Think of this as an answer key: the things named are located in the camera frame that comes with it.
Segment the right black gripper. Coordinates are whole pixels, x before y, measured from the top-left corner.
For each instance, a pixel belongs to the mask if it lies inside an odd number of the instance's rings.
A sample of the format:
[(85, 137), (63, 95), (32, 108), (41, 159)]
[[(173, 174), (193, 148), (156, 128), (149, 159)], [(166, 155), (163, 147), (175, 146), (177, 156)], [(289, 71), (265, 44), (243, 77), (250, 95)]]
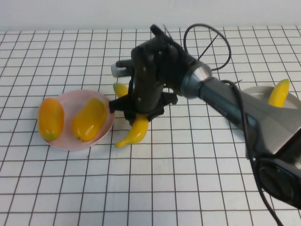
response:
[(122, 111), (132, 126), (137, 114), (152, 121), (164, 114), (165, 106), (178, 102), (176, 94), (163, 91), (165, 84), (158, 76), (169, 53), (169, 44), (144, 43), (132, 49), (131, 59), (111, 66), (115, 78), (131, 77), (127, 94), (109, 102), (111, 113)]

